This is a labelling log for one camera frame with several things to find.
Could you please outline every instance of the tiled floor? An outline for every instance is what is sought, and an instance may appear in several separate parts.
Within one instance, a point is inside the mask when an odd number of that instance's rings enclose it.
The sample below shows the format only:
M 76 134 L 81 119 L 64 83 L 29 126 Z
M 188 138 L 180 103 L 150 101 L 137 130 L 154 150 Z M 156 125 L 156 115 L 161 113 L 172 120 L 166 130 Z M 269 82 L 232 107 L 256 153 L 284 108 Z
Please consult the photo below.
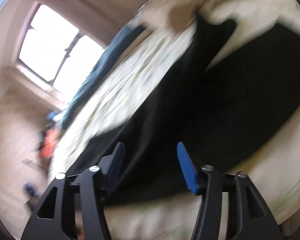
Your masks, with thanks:
M 42 170 L 22 161 L 38 163 L 35 148 L 49 111 L 8 90 L 0 101 L 0 218 L 15 238 L 20 238 L 30 215 L 23 185 L 30 181 L 43 192 L 47 181 Z

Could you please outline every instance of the silver screw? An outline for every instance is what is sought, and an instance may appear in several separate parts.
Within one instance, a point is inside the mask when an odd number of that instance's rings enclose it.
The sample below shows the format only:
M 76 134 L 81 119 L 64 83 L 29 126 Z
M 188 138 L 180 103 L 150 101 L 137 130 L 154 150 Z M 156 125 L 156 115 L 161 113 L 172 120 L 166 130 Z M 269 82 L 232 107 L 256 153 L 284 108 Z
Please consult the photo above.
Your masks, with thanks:
M 89 168 L 89 171 L 91 171 L 91 172 L 97 172 L 97 171 L 99 171 L 100 170 L 100 167 L 99 166 L 91 166 L 90 168 Z
M 64 173 L 58 173 L 56 175 L 56 179 L 64 179 L 66 177 L 66 175 Z
M 246 178 L 246 177 L 248 177 L 248 175 L 245 173 L 245 172 L 243 172 L 243 171 L 239 171 L 238 173 L 237 173 L 237 176 L 239 177 L 239 178 Z
M 213 167 L 211 165 L 204 165 L 201 167 L 203 171 L 212 171 Z

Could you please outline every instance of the black cloth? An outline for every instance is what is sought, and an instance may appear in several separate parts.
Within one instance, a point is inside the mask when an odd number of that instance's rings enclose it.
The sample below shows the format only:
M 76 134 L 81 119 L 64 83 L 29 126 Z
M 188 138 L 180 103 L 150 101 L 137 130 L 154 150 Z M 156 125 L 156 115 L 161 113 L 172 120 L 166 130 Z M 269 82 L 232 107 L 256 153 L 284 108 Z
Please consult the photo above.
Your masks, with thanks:
M 205 71 L 234 29 L 231 20 L 210 25 L 197 16 L 187 51 L 111 143 L 98 151 L 88 145 L 80 158 L 95 159 L 81 168 L 111 154 L 118 141 L 126 145 L 120 185 L 105 204 L 186 190 L 176 157 L 179 141 L 195 163 L 226 172 L 268 141 L 298 108 L 300 37 L 281 25 Z

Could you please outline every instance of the window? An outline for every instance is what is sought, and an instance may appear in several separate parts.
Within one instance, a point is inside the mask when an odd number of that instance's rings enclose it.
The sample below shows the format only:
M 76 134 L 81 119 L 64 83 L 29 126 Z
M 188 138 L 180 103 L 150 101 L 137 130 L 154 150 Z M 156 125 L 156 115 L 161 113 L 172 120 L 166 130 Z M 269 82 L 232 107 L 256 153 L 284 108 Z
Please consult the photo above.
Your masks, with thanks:
M 103 51 L 58 13 L 41 5 L 29 26 L 19 59 L 70 101 Z

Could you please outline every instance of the white bed sheet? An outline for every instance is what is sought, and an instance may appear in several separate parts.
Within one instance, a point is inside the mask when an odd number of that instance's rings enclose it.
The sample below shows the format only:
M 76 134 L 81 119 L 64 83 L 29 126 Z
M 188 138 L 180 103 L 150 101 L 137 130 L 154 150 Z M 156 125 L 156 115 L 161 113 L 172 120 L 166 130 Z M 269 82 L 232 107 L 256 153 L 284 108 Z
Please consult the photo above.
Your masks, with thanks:
M 238 27 L 211 66 L 276 21 L 300 35 L 300 6 L 295 0 L 229 0 L 215 8 L 208 20 L 220 23 L 226 18 L 236 19 Z M 117 66 L 61 139 L 53 157 L 51 179 L 72 165 L 91 137 L 132 116 L 184 53 L 193 32 L 194 26 L 178 36 L 157 30 Z M 268 143 L 232 172 L 238 170 L 247 171 L 278 223 L 300 208 L 300 108 Z M 199 205 L 198 197 L 181 194 L 107 208 L 106 218 L 115 239 L 189 239 Z

